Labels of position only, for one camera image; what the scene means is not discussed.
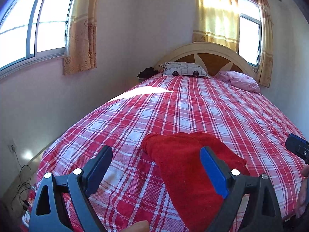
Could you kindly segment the person's left hand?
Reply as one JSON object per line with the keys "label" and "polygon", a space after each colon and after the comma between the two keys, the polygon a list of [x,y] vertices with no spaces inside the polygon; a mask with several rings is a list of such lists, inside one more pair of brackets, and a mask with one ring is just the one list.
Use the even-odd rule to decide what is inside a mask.
{"label": "person's left hand", "polygon": [[121,232],[150,232],[150,225],[148,221],[143,220],[121,230]]}

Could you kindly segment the person's right hand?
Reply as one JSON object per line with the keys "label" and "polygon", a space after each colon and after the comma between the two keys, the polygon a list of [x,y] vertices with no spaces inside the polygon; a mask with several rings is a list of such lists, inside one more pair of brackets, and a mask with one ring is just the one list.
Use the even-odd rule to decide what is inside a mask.
{"label": "person's right hand", "polygon": [[300,218],[304,214],[305,209],[306,209],[305,201],[307,198],[308,173],[309,173],[309,166],[306,165],[301,171],[301,175],[304,176],[304,179],[300,187],[300,191],[299,191],[299,195],[298,195],[298,199],[297,199],[297,203],[295,207],[296,218]]}

